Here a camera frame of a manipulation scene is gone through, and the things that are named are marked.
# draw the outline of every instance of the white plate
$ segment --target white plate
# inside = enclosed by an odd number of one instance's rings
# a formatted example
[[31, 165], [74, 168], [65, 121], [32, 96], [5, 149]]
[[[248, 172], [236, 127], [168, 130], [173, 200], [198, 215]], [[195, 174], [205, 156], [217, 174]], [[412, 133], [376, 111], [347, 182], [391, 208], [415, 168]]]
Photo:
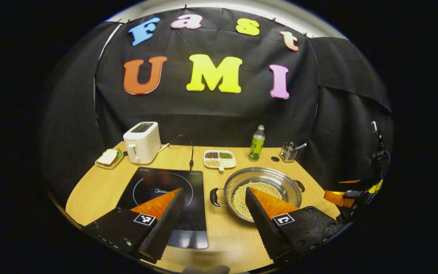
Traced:
[[[217, 158], [206, 158], [205, 155], [209, 152], [217, 152]], [[228, 153], [232, 158], [221, 158], [220, 153]], [[206, 161], [214, 160], [219, 163], [219, 166], [211, 166], [206, 163]], [[233, 168], [236, 166], [236, 158], [234, 158], [234, 154], [229, 150], [216, 150], [210, 149], [204, 151], [204, 165], [208, 168], [217, 168], [219, 171], [224, 171], [224, 168]]]

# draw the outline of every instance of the black cloth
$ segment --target black cloth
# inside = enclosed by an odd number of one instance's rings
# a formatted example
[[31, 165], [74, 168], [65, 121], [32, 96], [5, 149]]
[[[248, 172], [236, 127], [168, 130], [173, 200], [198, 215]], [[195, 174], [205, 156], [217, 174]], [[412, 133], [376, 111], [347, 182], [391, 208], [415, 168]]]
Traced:
[[59, 62], [45, 87], [40, 164], [49, 190], [65, 208], [80, 178], [107, 148], [94, 110], [94, 72], [113, 22], [101, 23]]
[[386, 89], [369, 61], [348, 40], [310, 40], [318, 64], [319, 107], [299, 163], [324, 188], [370, 178], [378, 145], [371, 122], [393, 151], [394, 124]]
[[[173, 29], [182, 14], [200, 14], [199, 29]], [[129, 30], [159, 17], [153, 36], [132, 46]], [[260, 33], [238, 33], [237, 21], [257, 21]], [[289, 50], [281, 31], [298, 38], [299, 51]], [[242, 59], [238, 82], [241, 92], [188, 91], [193, 54], [208, 55], [217, 67], [228, 57]], [[123, 64], [142, 59], [138, 82], [149, 80], [148, 60], [166, 56], [158, 87], [148, 94], [129, 95], [123, 88]], [[270, 96], [273, 73], [270, 64], [289, 69], [287, 90], [290, 98]], [[260, 124], [265, 126], [265, 147], [279, 147], [286, 141], [304, 142], [310, 135], [318, 100], [315, 53], [300, 33], [271, 20], [245, 12], [220, 8], [188, 8], [151, 14], [123, 25], [103, 52], [96, 70], [96, 105], [99, 127], [107, 146], [123, 140], [123, 133], [142, 121], [156, 121], [162, 143], [177, 135], [190, 137], [195, 145], [249, 147]]]

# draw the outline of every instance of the metal cup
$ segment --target metal cup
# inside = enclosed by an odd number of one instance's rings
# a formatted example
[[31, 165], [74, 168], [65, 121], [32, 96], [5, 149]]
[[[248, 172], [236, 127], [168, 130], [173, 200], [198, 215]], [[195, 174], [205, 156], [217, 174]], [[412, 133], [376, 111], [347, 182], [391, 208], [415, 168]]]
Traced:
[[295, 156], [297, 156], [297, 151], [295, 150], [295, 144], [293, 142], [285, 142], [283, 143], [283, 147], [280, 151], [280, 158], [285, 163], [291, 163], [295, 160]]

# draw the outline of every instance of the power cord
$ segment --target power cord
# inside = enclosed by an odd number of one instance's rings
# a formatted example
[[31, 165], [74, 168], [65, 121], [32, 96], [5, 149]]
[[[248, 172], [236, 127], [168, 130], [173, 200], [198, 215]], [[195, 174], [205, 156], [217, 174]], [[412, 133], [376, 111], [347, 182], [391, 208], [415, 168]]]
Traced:
[[175, 142], [175, 140], [177, 140], [179, 137], [187, 138], [189, 140], [189, 142], [190, 142], [190, 145], [192, 146], [192, 156], [191, 156], [190, 162], [189, 162], [190, 170], [192, 170], [192, 166], [194, 165], [194, 161], [193, 161], [193, 159], [194, 159], [194, 144], [192, 143], [192, 140], [189, 137], [187, 137], [187, 136], [185, 136], [183, 134], [180, 134], [180, 135], [177, 135], [177, 137], [175, 137], [175, 139], [173, 139], [172, 142], [169, 142], [167, 145], [168, 146], [172, 145], [172, 143]]
[[[389, 167], [390, 163], [391, 163], [391, 157], [390, 157], [390, 153], [388, 151], [384, 151], [383, 159], [385, 159], [385, 158], [388, 158], [388, 167]], [[384, 179], [384, 177], [386, 176], [387, 173], [388, 173], [388, 169], [386, 169], [384, 174], [382, 172], [382, 177], [381, 177], [382, 180]]]

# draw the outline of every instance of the wooden table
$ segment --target wooden table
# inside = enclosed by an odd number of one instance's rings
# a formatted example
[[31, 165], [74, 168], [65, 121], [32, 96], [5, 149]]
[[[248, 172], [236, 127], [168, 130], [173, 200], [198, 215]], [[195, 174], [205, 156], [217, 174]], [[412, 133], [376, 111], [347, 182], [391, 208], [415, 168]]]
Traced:
[[[124, 142], [120, 142], [115, 148], [125, 151]], [[205, 167], [203, 154], [208, 149], [233, 152], [236, 167], [226, 169], [223, 173]], [[200, 250], [167, 246], [156, 266], [181, 272], [187, 265], [207, 269], [223, 264], [230, 267], [230, 273], [237, 273], [273, 263], [253, 223], [241, 220], [229, 207], [216, 207], [210, 203], [211, 189], [223, 188], [228, 177], [243, 168], [272, 168], [291, 179], [299, 180], [305, 186], [300, 208], [315, 206], [332, 218], [338, 216], [339, 210], [336, 206], [323, 199], [324, 190], [296, 161], [285, 163], [282, 160], [271, 160], [272, 156], [279, 157], [279, 152], [280, 148], [263, 148], [260, 159], [253, 161], [248, 158], [249, 148], [194, 146], [192, 170], [201, 170], [204, 176], [205, 221], [209, 246]], [[85, 226], [116, 207], [138, 167], [189, 170], [190, 156], [190, 146], [174, 145], [163, 149], [148, 165], [131, 163], [126, 156], [113, 170], [93, 166], [73, 189], [65, 210], [76, 222]], [[217, 194], [218, 202], [226, 204], [223, 192], [218, 191]]]

